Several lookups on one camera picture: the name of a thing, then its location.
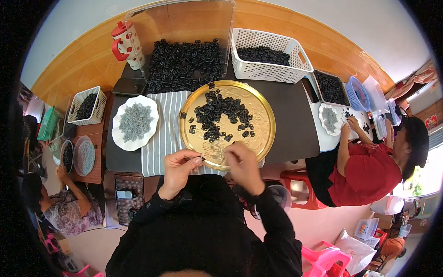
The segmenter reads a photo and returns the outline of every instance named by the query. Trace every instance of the black cap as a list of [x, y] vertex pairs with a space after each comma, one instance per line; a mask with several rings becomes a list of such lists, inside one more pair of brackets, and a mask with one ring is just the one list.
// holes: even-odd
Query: black cap
[[406, 128], [406, 141], [411, 147], [411, 157], [414, 157], [415, 165], [423, 168], [429, 151], [426, 125], [418, 117], [403, 117], [401, 123]]

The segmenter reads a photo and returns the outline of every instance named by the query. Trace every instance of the black table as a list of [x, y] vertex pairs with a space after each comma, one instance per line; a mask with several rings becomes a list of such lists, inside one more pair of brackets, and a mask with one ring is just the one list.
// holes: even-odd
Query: black table
[[[126, 65], [122, 77], [141, 78], [139, 70]], [[320, 153], [319, 140], [314, 119], [305, 90], [301, 82], [296, 84], [240, 80], [235, 78], [232, 60], [229, 58], [225, 80], [247, 83], [258, 90], [269, 102], [276, 119], [274, 144], [266, 155], [265, 164], [277, 164], [291, 160], [315, 157]], [[106, 145], [106, 167], [118, 172], [141, 172], [140, 149], [130, 152], [118, 147], [112, 139], [112, 118], [118, 107], [129, 97], [116, 96], [114, 99]]]

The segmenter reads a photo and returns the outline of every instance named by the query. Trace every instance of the gold tray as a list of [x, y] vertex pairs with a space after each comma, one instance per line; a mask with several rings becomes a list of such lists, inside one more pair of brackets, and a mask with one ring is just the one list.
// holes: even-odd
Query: gold tray
[[[228, 171], [226, 159], [224, 159], [223, 151], [226, 146], [231, 145], [234, 141], [243, 141], [249, 148], [257, 153], [257, 161], [266, 156], [271, 149], [274, 142], [276, 133], [276, 120], [274, 113], [268, 101], [261, 95], [256, 89], [237, 81], [222, 80], [213, 82], [214, 88], [209, 89], [209, 84], [198, 88], [191, 96], [186, 100], [183, 105], [181, 113], [186, 113], [186, 118], [179, 117], [180, 136], [188, 149], [195, 150], [202, 154], [205, 158], [203, 165], [220, 171]], [[240, 121], [236, 124], [232, 124], [228, 119], [228, 116], [221, 114], [219, 123], [215, 123], [220, 126], [220, 132], [226, 132], [226, 135], [232, 134], [233, 138], [230, 142], [224, 140], [224, 137], [220, 137], [219, 140], [210, 143], [209, 140], [203, 139], [205, 131], [201, 129], [202, 124], [197, 123], [194, 110], [197, 106], [203, 106], [206, 104], [205, 93], [210, 90], [220, 90], [223, 98], [232, 97], [241, 99], [241, 104], [244, 104], [249, 110], [249, 114], [253, 115], [251, 124], [254, 125], [255, 136], [242, 137], [244, 131], [251, 131], [249, 128], [246, 130], [237, 131]], [[189, 123], [188, 120], [193, 117], [194, 121]], [[191, 125], [196, 125], [195, 134], [189, 133]]]

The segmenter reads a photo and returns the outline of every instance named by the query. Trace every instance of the red handle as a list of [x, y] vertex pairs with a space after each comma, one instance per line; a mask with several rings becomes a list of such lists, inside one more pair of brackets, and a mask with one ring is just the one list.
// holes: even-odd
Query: red handle
[[117, 61], [122, 62], [129, 57], [129, 54], [120, 53], [120, 51], [118, 50], [118, 43], [120, 41], [121, 41], [121, 38], [114, 40], [114, 42], [112, 43], [112, 46], [111, 46], [111, 50], [112, 50], [112, 53], [114, 54], [114, 56], [117, 58]]

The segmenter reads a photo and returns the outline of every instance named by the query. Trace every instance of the floral shirt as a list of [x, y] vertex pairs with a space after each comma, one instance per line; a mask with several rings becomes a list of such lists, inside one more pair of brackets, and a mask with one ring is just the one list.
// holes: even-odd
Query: floral shirt
[[84, 216], [81, 216], [77, 198], [71, 190], [61, 190], [49, 196], [56, 201], [43, 214], [55, 229], [64, 234], [78, 235], [90, 227], [102, 224], [98, 202], [89, 191], [85, 195], [91, 202], [91, 208]]

